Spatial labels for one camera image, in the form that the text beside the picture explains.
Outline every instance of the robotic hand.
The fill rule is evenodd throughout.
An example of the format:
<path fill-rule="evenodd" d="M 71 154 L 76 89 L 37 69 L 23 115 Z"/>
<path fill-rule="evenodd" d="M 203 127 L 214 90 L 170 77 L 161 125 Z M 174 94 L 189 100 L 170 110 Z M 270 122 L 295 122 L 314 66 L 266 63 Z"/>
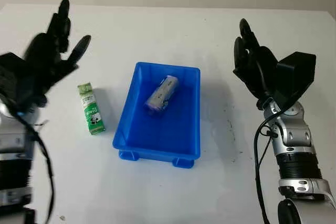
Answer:
<path fill-rule="evenodd" d="M 45 94 L 56 82 L 78 68 L 91 36 L 84 36 L 67 60 L 70 33 L 69 0 L 62 0 L 46 33 L 38 34 L 23 58 L 9 52 L 0 56 L 0 223 L 34 223 L 35 211 L 24 206 L 31 201 L 29 170 L 34 142 L 46 158 L 51 199 L 46 222 L 54 205 L 54 182 L 47 149 L 34 130 L 38 107 L 47 103 Z"/>
<path fill-rule="evenodd" d="M 335 224 L 336 203 L 328 181 L 322 179 L 310 130 L 303 120 L 304 110 L 297 102 L 314 80 L 316 56 L 295 52 L 278 62 L 267 47 L 259 45 L 245 19 L 239 26 L 233 72 L 258 99 L 257 108 L 264 110 L 265 116 L 254 139 L 257 194 L 264 223 L 270 222 L 259 168 L 267 147 L 259 160 L 257 141 L 266 127 L 280 168 L 279 191 L 286 198 L 278 205 L 279 223 Z"/>

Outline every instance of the green and white carton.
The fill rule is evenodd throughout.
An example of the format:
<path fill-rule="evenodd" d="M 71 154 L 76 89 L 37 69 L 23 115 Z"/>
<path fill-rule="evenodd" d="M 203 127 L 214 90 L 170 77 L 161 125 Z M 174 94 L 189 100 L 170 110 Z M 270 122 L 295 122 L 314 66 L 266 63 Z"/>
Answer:
<path fill-rule="evenodd" d="M 101 119 L 95 95 L 91 83 L 78 86 L 79 95 L 84 107 L 86 121 L 88 122 L 89 131 L 92 135 L 105 130 L 104 123 Z"/>

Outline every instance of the white tabletop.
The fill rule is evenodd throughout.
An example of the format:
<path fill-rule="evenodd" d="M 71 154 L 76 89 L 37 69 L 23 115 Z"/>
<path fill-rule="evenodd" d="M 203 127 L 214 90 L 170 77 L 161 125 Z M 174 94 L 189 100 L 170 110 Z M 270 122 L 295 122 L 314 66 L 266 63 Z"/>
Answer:
<path fill-rule="evenodd" d="M 57 6 L 6 5 L 0 14 L 0 52 L 21 56 L 45 31 Z M 319 165 L 336 195 L 336 28 L 325 12 L 245 9 L 71 6 L 70 48 L 91 44 L 80 68 L 48 93 L 39 121 L 55 172 L 51 223 L 260 223 L 253 136 L 263 115 L 234 76 L 233 45 L 246 18 L 261 45 L 279 59 L 294 51 L 317 55 L 315 81 L 300 102 Z M 148 61 L 201 70 L 201 157 L 192 169 L 119 159 L 111 142 L 135 63 Z M 91 136 L 77 85 L 91 82 L 107 131 Z M 266 139 L 260 138 L 264 145 Z M 32 186 L 42 223 L 49 202 L 45 162 L 35 151 Z M 261 169 L 266 207 L 277 221 L 278 167 L 270 148 Z"/>

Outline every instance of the wire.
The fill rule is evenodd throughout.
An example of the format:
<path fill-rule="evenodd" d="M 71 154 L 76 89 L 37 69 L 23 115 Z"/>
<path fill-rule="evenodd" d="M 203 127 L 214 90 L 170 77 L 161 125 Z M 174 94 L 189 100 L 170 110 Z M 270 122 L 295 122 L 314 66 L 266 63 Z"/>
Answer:
<path fill-rule="evenodd" d="M 265 147 L 265 149 L 264 149 L 264 152 L 262 153 L 261 159 L 260 159 L 260 161 L 259 161 L 259 167 L 260 167 L 260 165 L 261 165 L 261 163 L 262 163 L 262 161 L 263 161 L 263 159 L 264 159 L 264 157 L 265 157 L 265 154 L 266 154 L 266 152 L 267 152 L 267 149 L 268 149 L 268 146 L 269 146 L 271 140 L 272 140 L 272 137 L 270 136 L 270 137 L 269 137 L 269 140 L 268 140 L 268 142 L 267 142 L 267 144 L 266 144 L 266 147 Z"/>
<path fill-rule="evenodd" d="M 268 126 L 268 125 L 264 125 L 264 127 L 268 128 L 269 131 L 272 131 L 272 129 L 271 129 L 270 126 Z M 260 131 L 260 134 L 263 135 L 263 136 L 269 136 L 268 132 L 266 132 L 266 134 L 265 134 L 265 133 L 263 133 L 262 131 Z"/>
<path fill-rule="evenodd" d="M 260 165 L 259 165 L 259 158 L 258 158 L 258 137 L 259 134 L 261 133 L 261 130 L 263 129 L 264 126 L 266 126 L 266 124 L 271 121 L 272 119 L 278 117 L 279 115 L 283 114 L 288 108 L 282 109 L 279 112 L 269 116 L 268 118 L 266 118 L 258 127 L 256 134 L 254 136 L 254 142 L 253 142 L 253 146 L 254 146 L 254 162 L 255 162 L 255 170 L 256 170 L 256 187 L 257 187 L 257 195 L 258 195 L 258 200 L 259 200 L 259 205 L 261 208 L 261 214 L 262 214 L 262 218 L 264 220 L 265 224 L 270 224 L 268 218 L 267 218 L 267 214 L 266 214 L 266 210 L 265 210 L 265 203 L 264 203 L 264 197 L 263 197 L 263 191 L 261 190 L 261 183 L 260 183 Z"/>

